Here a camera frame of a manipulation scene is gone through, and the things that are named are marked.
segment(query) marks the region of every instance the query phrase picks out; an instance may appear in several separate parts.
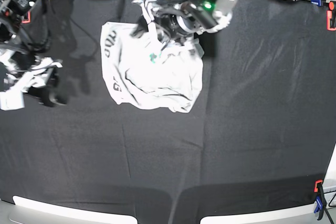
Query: white cloth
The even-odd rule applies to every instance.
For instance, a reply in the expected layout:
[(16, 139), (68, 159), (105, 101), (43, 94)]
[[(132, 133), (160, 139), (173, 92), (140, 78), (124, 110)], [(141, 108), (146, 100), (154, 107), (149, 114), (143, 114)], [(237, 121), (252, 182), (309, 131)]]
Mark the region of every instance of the white cloth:
[(131, 103), (139, 109), (189, 112), (202, 90), (203, 62), (194, 43), (168, 45), (155, 56), (148, 33), (140, 39), (130, 36), (136, 26), (102, 26), (102, 74), (111, 97), (117, 104)]

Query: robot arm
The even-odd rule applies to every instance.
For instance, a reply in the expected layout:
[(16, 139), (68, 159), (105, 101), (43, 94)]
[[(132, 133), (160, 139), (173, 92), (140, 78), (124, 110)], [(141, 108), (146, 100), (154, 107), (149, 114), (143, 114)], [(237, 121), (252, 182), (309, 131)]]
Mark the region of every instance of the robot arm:
[(5, 75), (0, 80), (0, 109), (24, 107), (23, 94), (30, 94), (47, 106), (64, 104), (55, 92), (60, 61), (40, 54), (50, 47), (50, 33), (46, 24), (47, 1), (42, 2), (41, 25), (44, 39), (35, 43), (22, 26), (24, 16), (38, 0), (0, 0), (0, 65)]
[(183, 41), (194, 33), (215, 33), (225, 28), (238, 0), (143, 0), (148, 31), (159, 37)]

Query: cable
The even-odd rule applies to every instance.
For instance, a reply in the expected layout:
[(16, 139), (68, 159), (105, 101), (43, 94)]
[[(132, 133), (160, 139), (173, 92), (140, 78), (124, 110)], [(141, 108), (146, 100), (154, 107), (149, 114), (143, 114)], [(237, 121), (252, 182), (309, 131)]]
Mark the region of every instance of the cable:
[(332, 203), (332, 201), (335, 199), (336, 193), (334, 194), (334, 196), (331, 198), (331, 200), (329, 201), (328, 206), (329, 207), (336, 207), (336, 205), (331, 205), (330, 203)]
[(329, 211), (327, 210), (326, 207), (325, 207), (324, 209), (325, 209), (325, 211), (326, 211), (326, 214), (327, 214), (327, 216), (328, 216), (328, 219), (329, 219), (330, 223), (331, 223), (331, 224), (334, 224), (334, 221), (332, 220), (332, 218), (331, 218), (331, 216), (330, 216), (330, 214), (329, 214)]

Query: black tablecloth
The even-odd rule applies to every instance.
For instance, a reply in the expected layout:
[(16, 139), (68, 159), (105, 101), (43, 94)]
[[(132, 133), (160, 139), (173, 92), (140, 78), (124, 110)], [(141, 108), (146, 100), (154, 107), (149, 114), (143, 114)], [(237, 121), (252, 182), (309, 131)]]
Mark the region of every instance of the black tablecloth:
[(135, 23), (131, 1), (51, 0), (49, 55), (63, 59), (69, 104), (26, 97), (26, 108), (0, 112), (0, 198), (141, 224), (312, 203), (336, 139), (336, 33), (326, 9), (240, 0), (228, 28), (201, 36), (203, 91), (181, 114), (116, 105), (108, 94), (101, 26)]

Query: green led light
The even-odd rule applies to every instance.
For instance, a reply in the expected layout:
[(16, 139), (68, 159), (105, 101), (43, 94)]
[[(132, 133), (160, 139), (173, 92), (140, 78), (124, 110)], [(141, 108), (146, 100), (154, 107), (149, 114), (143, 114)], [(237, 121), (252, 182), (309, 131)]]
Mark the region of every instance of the green led light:
[(204, 2), (204, 8), (211, 9), (212, 8), (212, 4), (210, 2)]

